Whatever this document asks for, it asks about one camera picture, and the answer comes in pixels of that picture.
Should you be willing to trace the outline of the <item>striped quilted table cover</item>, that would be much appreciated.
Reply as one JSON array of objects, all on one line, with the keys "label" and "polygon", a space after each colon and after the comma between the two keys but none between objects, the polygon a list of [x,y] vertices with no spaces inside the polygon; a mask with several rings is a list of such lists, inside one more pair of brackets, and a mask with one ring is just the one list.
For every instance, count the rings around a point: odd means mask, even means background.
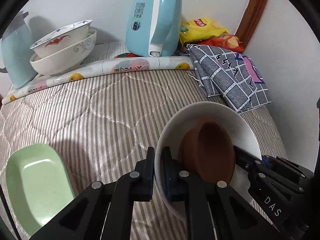
[{"label": "striped quilted table cover", "polygon": [[1,186],[17,150],[50,145],[68,166],[78,191],[132,171],[155,147],[169,119],[206,101],[185,70],[93,77],[44,89],[1,108]]}]

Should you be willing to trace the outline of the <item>patterned white porcelain bowl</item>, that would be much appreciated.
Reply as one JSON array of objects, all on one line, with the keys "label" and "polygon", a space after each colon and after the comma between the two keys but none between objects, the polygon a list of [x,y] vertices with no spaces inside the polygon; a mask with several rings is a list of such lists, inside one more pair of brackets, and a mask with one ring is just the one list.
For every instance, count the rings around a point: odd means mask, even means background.
[{"label": "patterned white porcelain bowl", "polygon": [[30,49],[39,58],[45,58],[87,37],[92,20],[83,20],[56,29],[36,41]]}]

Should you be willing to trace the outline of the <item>light green plastic plate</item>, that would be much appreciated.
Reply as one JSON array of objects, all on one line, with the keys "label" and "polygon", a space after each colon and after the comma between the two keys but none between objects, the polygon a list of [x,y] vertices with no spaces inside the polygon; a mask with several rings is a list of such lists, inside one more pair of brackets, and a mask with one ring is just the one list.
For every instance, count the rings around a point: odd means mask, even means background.
[{"label": "light green plastic plate", "polygon": [[47,144],[32,144],[14,152],[5,168],[5,181],[14,215],[29,236],[78,195],[69,168]]}]

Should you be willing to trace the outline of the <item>fruit pattern table mat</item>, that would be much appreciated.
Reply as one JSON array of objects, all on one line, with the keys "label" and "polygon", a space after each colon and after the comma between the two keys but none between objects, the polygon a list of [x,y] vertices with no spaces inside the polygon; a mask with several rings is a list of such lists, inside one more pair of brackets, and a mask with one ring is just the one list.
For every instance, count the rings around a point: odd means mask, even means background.
[{"label": "fruit pattern table mat", "polygon": [[12,88],[2,99],[6,105],[29,94],[43,89],[62,85],[81,79],[96,76],[138,72],[146,70],[193,70],[190,57],[126,57],[126,47],[123,43],[112,42],[96,45],[83,64],[70,71],[58,75],[37,75],[22,88]]}]

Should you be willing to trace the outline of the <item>brown clay bowl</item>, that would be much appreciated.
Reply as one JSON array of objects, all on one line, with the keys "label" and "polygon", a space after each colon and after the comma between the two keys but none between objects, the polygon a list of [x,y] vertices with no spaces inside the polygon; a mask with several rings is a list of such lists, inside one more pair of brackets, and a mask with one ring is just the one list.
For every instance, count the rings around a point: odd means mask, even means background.
[{"label": "brown clay bowl", "polygon": [[205,122],[198,133],[196,166],[202,180],[208,183],[230,183],[235,170],[235,152],[227,133],[215,122]]},{"label": "brown clay bowl", "polygon": [[183,136],[178,148],[178,160],[191,172],[204,178],[206,153],[200,144],[199,136],[203,124],[198,124]]}]

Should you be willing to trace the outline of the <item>brown wooden door frame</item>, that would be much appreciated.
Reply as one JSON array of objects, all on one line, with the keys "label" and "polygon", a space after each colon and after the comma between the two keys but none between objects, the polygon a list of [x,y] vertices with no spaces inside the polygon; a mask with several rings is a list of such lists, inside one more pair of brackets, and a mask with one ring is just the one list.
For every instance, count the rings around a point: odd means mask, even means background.
[{"label": "brown wooden door frame", "polygon": [[249,0],[240,24],[235,33],[240,39],[242,48],[248,46],[265,10],[268,0]]}]

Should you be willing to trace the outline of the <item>large white porcelain bowl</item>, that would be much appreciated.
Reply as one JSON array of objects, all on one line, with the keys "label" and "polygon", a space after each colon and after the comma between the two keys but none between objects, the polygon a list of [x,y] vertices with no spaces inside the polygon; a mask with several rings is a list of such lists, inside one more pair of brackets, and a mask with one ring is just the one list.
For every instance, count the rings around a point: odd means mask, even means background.
[{"label": "large white porcelain bowl", "polygon": [[41,75],[57,75],[78,66],[93,51],[97,40],[97,31],[89,29],[84,40],[62,49],[45,58],[39,58],[35,53],[30,58],[33,69]]}]

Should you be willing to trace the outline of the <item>yellow chips bag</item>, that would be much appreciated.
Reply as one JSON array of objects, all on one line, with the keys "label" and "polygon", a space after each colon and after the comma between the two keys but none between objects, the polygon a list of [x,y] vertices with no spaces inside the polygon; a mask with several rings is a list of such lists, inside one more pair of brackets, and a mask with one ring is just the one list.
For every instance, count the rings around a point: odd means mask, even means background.
[{"label": "yellow chips bag", "polygon": [[180,43],[193,43],[228,34],[229,31],[220,22],[204,17],[183,22],[180,26]]}]

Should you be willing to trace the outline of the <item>light blue electric kettle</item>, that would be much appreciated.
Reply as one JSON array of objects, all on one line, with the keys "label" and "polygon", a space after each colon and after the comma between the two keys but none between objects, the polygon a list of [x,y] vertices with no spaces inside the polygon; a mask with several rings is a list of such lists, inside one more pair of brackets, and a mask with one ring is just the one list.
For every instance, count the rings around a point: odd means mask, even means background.
[{"label": "light blue electric kettle", "polygon": [[173,55],[179,42],[181,14],[182,0],[133,0],[127,49],[143,57]]}]

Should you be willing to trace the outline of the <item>grey checked folded cloth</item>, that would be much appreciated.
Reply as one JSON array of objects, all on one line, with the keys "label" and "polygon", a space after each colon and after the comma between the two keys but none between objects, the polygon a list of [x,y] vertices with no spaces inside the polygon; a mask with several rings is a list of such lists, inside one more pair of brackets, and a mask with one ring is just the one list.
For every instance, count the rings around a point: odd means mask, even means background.
[{"label": "grey checked folded cloth", "polygon": [[272,102],[269,91],[252,60],[240,53],[210,45],[189,44],[193,78],[208,97],[221,96],[236,113]]}]

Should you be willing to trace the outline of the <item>light blue thermos jug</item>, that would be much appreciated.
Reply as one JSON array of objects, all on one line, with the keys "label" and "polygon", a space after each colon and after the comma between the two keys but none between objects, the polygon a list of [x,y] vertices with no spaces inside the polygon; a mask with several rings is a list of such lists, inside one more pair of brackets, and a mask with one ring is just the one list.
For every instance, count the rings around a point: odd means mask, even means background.
[{"label": "light blue thermos jug", "polygon": [[24,21],[27,16],[27,11],[20,11],[2,35],[3,62],[15,88],[23,87],[37,75],[30,64],[33,39]]}]

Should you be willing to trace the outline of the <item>red chips bag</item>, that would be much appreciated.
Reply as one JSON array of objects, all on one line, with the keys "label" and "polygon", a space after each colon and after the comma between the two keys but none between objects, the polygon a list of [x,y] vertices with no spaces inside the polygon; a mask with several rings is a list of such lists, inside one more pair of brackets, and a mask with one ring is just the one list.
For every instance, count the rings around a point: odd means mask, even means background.
[{"label": "red chips bag", "polygon": [[241,54],[244,52],[244,48],[241,46],[241,41],[235,35],[231,34],[221,34],[218,37],[212,36],[207,40],[198,41],[196,43],[228,49]]}]

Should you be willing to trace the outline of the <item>white ceramic bowl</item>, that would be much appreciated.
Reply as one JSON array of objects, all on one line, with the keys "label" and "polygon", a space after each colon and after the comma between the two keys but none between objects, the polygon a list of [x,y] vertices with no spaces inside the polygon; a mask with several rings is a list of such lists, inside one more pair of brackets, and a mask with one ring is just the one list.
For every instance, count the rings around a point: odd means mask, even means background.
[{"label": "white ceramic bowl", "polygon": [[176,112],[165,124],[159,137],[155,153],[155,180],[164,204],[170,212],[186,221],[184,204],[170,202],[165,195],[165,179],[161,162],[161,153],[165,146],[170,147],[173,159],[178,158],[178,148],[184,135],[201,121],[214,121],[228,133],[234,146],[244,150],[248,155],[262,161],[258,141],[248,123],[227,106],[203,101],[187,105]]}]

